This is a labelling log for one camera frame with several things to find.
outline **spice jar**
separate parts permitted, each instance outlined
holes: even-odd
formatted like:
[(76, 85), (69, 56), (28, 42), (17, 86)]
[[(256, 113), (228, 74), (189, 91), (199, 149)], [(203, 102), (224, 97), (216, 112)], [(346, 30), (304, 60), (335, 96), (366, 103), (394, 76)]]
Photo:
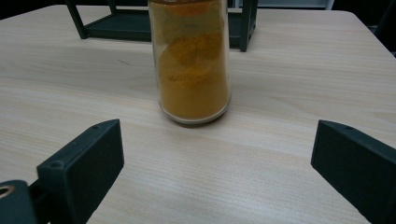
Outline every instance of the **spice jar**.
[(159, 101), (181, 123), (204, 123), (230, 102), (227, 1), (148, 0)]

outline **black shelf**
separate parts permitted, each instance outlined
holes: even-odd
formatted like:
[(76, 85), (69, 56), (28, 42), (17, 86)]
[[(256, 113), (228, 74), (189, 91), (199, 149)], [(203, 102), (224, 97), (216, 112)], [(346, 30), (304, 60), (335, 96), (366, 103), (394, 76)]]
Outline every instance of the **black shelf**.
[[(137, 9), (117, 9), (114, 0), (107, 0), (111, 14), (84, 25), (76, 4), (65, 0), (81, 39), (89, 37), (151, 41), (149, 12)], [(258, 0), (244, 1), (242, 12), (229, 12), (230, 48), (246, 51), (256, 27)]]

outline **light wood grain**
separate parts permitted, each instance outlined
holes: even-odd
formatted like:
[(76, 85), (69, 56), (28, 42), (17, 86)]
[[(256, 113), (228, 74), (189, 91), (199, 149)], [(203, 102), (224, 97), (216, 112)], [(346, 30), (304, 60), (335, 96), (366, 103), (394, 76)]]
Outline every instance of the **light wood grain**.
[(367, 223), (310, 158), (319, 119), (396, 147), (385, 47), (346, 12), (265, 9), (231, 71), (229, 111), (184, 128), (158, 105), (150, 43), (81, 40), (65, 6), (0, 21), (0, 182), (32, 183), (78, 134), (120, 119), (125, 167), (90, 223)]

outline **turmeric powder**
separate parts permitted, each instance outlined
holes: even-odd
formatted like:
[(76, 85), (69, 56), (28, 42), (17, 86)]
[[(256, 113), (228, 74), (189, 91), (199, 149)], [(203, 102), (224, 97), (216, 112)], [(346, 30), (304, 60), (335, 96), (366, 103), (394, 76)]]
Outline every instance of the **turmeric powder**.
[(229, 103), (228, 25), (222, 4), (149, 2), (160, 104), (176, 121), (209, 121)]

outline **screw hole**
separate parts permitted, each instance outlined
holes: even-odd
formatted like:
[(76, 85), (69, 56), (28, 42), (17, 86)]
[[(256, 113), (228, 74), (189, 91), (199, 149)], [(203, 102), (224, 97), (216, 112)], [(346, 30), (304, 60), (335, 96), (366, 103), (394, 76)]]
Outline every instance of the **screw hole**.
[(11, 185), (0, 187), (0, 199), (7, 197), (14, 189), (14, 186)]
[(57, 168), (57, 167), (61, 167), (63, 164), (64, 164), (64, 163), (61, 162), (61, 161), (53, 161), (53, 162), (50, 164), (50, 167), (52, 167), (52, 168)]

